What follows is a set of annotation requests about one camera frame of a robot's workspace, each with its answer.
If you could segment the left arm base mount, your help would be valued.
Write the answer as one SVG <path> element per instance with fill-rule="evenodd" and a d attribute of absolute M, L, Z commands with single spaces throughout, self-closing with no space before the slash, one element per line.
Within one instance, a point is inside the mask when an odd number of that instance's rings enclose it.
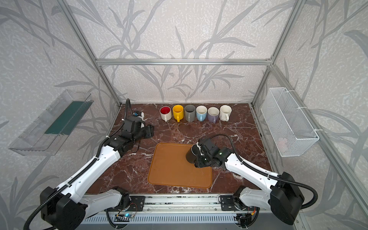
<path fill-rule="evenodd" d="M 146 197 L 143 195 L 124 196 L 119 201 L 116 209 L 132 212 L 142 212 L 145 204 L 145 198 Z"/>

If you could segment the light blue mug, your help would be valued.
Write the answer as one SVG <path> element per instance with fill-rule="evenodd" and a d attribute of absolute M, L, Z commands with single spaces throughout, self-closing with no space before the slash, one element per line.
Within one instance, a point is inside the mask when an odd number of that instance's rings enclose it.
<path fill-rule="evenodd" d="M 196 108 L 196 117 L 198 121 L 204 121 L 207 117 L 208 109 L 204 105 L 199 105 Z"/>

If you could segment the white faceted mug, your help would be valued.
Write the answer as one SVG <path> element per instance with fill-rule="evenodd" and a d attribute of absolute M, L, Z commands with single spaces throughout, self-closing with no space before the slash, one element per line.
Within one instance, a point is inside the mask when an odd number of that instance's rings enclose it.
<path fill-rule="evenodd" d="M 222 105 L 220 107 L 220 114 L 219 114 L 220 120 L 224 122 L 228 122 L 230 119 L 231 112 L 232 112 L 232 108 L 230 106 Z"/>

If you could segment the yellow mug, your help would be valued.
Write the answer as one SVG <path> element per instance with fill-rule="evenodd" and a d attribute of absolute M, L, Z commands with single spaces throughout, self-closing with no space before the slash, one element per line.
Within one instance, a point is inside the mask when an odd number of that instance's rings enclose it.
<path fill-rule="evenodd" d="M 182 105 L 175 105 L 172 109 L 172 113 L 173 113 L 173 116 L 174 116 L 174 119 L 177 121 L 177 122 L 180 122 L 183 118 L 184 118 L 184 108 Z"/>

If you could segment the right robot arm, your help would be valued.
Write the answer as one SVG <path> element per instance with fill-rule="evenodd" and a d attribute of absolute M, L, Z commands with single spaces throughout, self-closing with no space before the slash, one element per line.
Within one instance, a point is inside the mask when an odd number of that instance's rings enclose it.
<path fill-rule="evenodd" d="M 211 136 L 192 145 L 186 159 L 196 168 L 221 167 L 256 185 L 257 190 L 241 186 L 234 193 L 234 204 L 239 210 L 270 209 L 279 220 L 293 225 L 300 210 L 317 202 L 318 193 L 313 187 L 296 182 L 287 172 L 278 174 L 245 160 L 238 154 L 232 138 L 225 137 L 231 148 L 219 148 Z"/>

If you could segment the black mug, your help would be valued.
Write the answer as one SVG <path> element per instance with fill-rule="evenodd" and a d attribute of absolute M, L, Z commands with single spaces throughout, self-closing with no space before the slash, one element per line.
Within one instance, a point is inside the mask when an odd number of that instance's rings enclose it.
<path fill-rule="evenodd" d="M 190 150 L 187 152 L 186 154 L 186 160 L 191 163 L 191 164 L 195 164 L 195 162 L 197 161 L 197 156 L 200 154 L 200 150 L 199 147 L 194 144 Z"/>

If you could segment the grey mug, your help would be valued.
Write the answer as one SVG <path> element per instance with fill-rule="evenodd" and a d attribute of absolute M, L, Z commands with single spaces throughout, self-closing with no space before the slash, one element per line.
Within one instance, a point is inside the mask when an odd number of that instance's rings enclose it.
<path fill-rule="evenodd" d="M 192 104 L 188 104 L 184 107 L 185 118 L 187 122 L 193 122 L 196 118 L 196 107 Z"/>

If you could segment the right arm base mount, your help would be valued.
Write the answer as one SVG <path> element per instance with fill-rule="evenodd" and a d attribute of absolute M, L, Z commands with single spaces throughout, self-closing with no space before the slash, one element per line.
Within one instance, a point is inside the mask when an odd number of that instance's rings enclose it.
<path fill-rule="evenodd" d="M 220 195 L 218 200 L 222 211 L 249 211 L 249 207 L 236 196 Z"/>

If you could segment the cream white mug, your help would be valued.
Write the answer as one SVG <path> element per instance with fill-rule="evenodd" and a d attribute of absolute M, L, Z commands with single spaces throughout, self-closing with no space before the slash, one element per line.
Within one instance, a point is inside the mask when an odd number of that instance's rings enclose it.
<path fill-rule="evenodd" d="M 172 118 L 172 110 L 169 106 L 163 106 L 160 109 L 161 119 L 168 122 Z"/>

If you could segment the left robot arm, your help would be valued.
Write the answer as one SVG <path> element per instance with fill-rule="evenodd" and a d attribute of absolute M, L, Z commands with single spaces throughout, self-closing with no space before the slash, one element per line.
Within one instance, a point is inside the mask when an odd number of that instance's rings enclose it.
<path fill-rule="evenodd" d="M 115 187 L 107 192 L 85 197 L 94 182 L 115 162 L 120 160 L 143 139 L 154 135 L 154 127 L 144 121 L 142 111 L 132 111 L 129 99 L 125 103 L 123 123 L 100 143 L 96 155 L 80 170 L 56 188 L 47 187 L 40 194 L 40 206 L 28 217 L 28 230 L 37 214 L 49 223 L 50 229 L 74 230 L 83 220 L 110 208 L 127 209 L 131 204 L 129 192 Z"/>

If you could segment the purple mug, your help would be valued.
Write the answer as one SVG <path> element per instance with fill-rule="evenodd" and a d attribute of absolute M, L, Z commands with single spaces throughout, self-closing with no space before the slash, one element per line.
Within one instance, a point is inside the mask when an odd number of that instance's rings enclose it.
<path fill-rule="evenodd" d="M 207 119 L 209 122 L 216 123 L 219 118 L 219 109 L 216 107 L 210 107 L 208 109 Z"/>

